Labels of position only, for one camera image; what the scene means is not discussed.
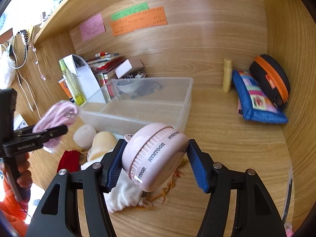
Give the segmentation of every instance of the black and orange zippered case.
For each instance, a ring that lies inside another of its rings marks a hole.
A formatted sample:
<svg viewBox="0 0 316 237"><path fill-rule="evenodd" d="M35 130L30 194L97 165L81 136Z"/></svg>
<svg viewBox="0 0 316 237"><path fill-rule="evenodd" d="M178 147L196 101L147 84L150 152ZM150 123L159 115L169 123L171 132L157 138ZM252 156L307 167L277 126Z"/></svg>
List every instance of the black and orange zippered case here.
<svg viewBox="0 0 316 237"><path fill-rule="evenodd" d="M264 94L283 111L290 95L290 82L281 65L271 56L262 54L255 58L249 71Z"/></svg>

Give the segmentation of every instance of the brown string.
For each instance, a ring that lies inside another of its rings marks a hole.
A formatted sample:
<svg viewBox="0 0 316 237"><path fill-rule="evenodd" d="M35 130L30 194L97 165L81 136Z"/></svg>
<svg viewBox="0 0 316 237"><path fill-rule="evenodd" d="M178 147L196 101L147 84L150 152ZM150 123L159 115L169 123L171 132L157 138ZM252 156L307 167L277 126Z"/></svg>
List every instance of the brown string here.
<svg viewBox="0 0 316 237"><path fill-rule="evenodd" d="M159 194L156 194L154 196L149 196L147 195L146 196L146 200L151 204L149 205L148 207L147 206L141 206L141 205L138 205L136 208L139 209L139 210L154 210L155 208L157 207L160 207L162 204L165 203L166 201L166 195L168 194L168 192L175 187L175 181L177 178L181 177L181 176L184 176L183 173L181 173L178 169L183 167L186 163L188 162L188 160L186 159L183 159L181 161L181 163L179 164L179 166L177 167L177 169L174 171L173 175L172 175L172 178L171 180L167 183L167 186L163 187L161 192ZM162 202L158 205L158 206L154 206L152 204L153 201L155 201L156 199L162 197Z"/></svg>

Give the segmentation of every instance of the yellow cylindrical tube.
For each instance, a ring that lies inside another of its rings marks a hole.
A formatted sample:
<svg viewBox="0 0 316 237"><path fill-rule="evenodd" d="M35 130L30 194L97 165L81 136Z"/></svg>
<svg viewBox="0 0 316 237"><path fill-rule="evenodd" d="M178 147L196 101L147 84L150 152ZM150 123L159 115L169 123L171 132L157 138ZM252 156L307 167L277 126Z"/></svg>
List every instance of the yellow cylindrical tube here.
<svg viewBox="0 0 316 237"><path fill-rule="evenodd" d="M230 86L232 84L232 75L233 75L233 60L224 59L224 76L223 76L223 91L229 92Z"/></svg>

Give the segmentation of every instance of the pink sticky note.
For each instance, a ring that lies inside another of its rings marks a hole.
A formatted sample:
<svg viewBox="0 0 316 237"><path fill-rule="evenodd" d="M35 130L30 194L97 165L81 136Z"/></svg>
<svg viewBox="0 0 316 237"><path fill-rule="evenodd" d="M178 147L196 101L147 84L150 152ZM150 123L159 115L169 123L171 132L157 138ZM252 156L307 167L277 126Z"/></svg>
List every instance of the pink sticky note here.
<svg viewBox="0 0 316 237"><path fill-rule="evenodd" d="M103 19L100 13L82 23L79 28L83 42L105 32Z"/></svg>

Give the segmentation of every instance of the white ball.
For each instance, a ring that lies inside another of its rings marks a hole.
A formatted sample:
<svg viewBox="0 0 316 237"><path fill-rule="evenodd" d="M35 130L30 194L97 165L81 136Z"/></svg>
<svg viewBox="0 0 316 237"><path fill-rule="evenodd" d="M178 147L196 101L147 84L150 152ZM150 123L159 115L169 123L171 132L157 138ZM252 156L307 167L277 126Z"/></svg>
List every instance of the white ball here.
<svg viewBox="0 0 316 237"><path fill-rule="evenodd" d="M74 134L74 141L82 149L89 149L97 132L92 125L83 125Z"/></svg>

